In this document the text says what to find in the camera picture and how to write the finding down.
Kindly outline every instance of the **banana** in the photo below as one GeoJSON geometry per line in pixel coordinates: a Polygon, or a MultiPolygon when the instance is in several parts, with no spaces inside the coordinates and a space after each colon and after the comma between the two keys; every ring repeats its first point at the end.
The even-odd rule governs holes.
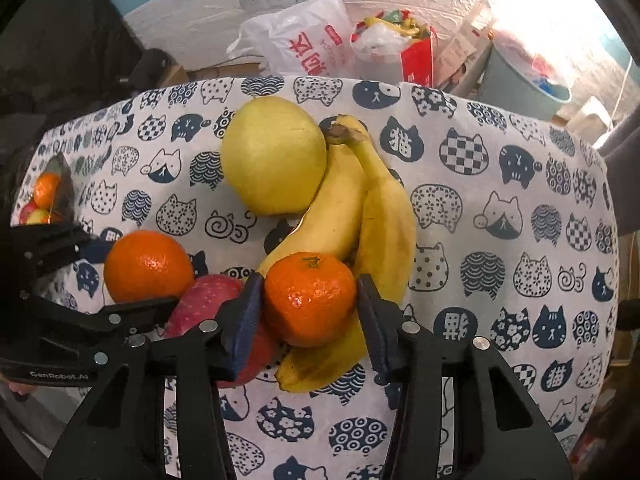
{"type": "Polygon", "coordinates": [[[267,255],[258,272],[266,276],[275,262],[300,251],[346,259],[358,242],[365,182],[353,152],[347,146],[329,146],[316,197],[296,229],[267,255]]]}
{"type": "MultiPolygon", "coordinates": [[[[367,179],[353,273],[370,274],[380,296],[399,304],[411,277],[415,253],[415,221],[409,198],[356,118],[338,116],[327,140],[349,146],[367,179]]],[[[276,378],[280,388],[287,392],[310,392],[334,382],[366,353],[364,334],[358,314],[354,313],[346,331],[336,341],[318,348],[291,349],[276,378]]]]}

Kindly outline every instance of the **yellow pomelo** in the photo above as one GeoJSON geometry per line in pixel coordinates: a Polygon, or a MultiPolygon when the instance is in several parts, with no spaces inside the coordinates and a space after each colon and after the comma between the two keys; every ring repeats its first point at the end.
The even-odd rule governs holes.
{"type": "Polygon", "coordinates": [[[225,178],[253,213],[297,213],[306,211],[322,181],[326,144],[302,108],[264,96],[236,112],[220,159],[225,178]]]}

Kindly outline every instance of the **white brick wall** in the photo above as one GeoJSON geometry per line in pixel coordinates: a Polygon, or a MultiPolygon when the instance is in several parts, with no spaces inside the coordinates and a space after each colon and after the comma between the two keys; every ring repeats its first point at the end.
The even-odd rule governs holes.
{"type": "MultiPolygon", "coordinates": [[[[438,35],[448,40],[464,16],[478,0],[359,0],[347,2],[347,11],[359,21],[381,9],[408,8],[435,26],[438,35]]],[[[497,3],[500,0],[489,0],[497,3]]],[[[251,17],[238,0],[151,0],[125,16],[127,25],[142,44],[162,48],[187,70],[216,65],[227,60],[226,47],[237,37],[240,23],[251,17]]],[[[571,16],[549,16],[550,22],[563,23],[564,33],[571,16]]],[[[590,95],[598,97],[612,110],[620,91],[623,70],[602,48],[595,35],[576,31],[572,42],[572,62],[578,79],[574,85],[574,105],[562,114],[569,117],[590,95]]],[[[620,114],[640,101],[640,89],[629,81],[620,105],[620,114]]]]}

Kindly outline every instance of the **banana bunch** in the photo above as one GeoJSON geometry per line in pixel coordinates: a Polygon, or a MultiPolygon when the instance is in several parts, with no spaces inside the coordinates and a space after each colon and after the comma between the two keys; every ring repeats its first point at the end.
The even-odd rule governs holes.
{"type": "MultiPolygon", "coordinates": [[[[323,192],[323,188],[330,185],[326,181],[332,176],[332,152],[348,146],[364,170],[363,189],[366,189],[364,203],[360,202],[362,214],[356,217],[360,239],[353,273],[355,276],[370,274],[383,299],[401,303],[411,276],[415,252],[415,221],[411,203],[402,185],[379,158],[360,121],[352,116],[338,116],[326,138],[330,144],[328,170],[316,200],[299,227],[285,238],[258,270],[265,274],[272,263],[298,251],[330,252],[344,259],[348,254],[347,245],[355,245],[358,229],[354,228],[352,215],[357,208],[346,211],[334,205],[336,195],[348,192],[348,188],[337,186],[335,182],[332,184],[336,195],[327,201],[327,204],[331,204],[327,207],[332,208],[332,214],[312,211],[316,202],[319,202],[316,208],[319,209],[320,200],[324,203],[324,197],[329,196],[329,190],[323,192]],[[347,214],[350,221],[345,224],[347,214]]],[[[351,200],[356,200],[353,189],[350,193],[351,200]]],[[[356,312],[345,332],[332,343],[318,348],[291,349],[278,368],[276,378],[285,391],[310,392],[335,381],[366,353],[367,346],[356,312]]]]}

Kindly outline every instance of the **clutter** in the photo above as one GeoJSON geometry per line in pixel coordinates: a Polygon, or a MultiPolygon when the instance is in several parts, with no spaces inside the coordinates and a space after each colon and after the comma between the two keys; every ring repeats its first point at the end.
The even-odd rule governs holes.
{"type": "Polygon", "coordinates": [[[419,23],[408,10],[367,17],[351,35],[355,71],[361,79],[432,86],[434,38],[434,28],[419,23]]]}
{"type": "Polygon", "coordinates": [[[549,121],[571,101],[567,74],[505,31],[494,33],[494,48],[478,91],[478,100],[520,115],[549,121]]]}
{"type": "Polygon", "coordinates": [[[353,76],[351,22],[342,0],[309,0],[242,25],[229,59],[257,52],[277,75],[353,76]]]}
{"type": "Polygon", "coordinates": [[[466,97],[478,82],[491,52],[495,18],[487,1],[480,1],[434,63],[436,87],[466,97]]]}

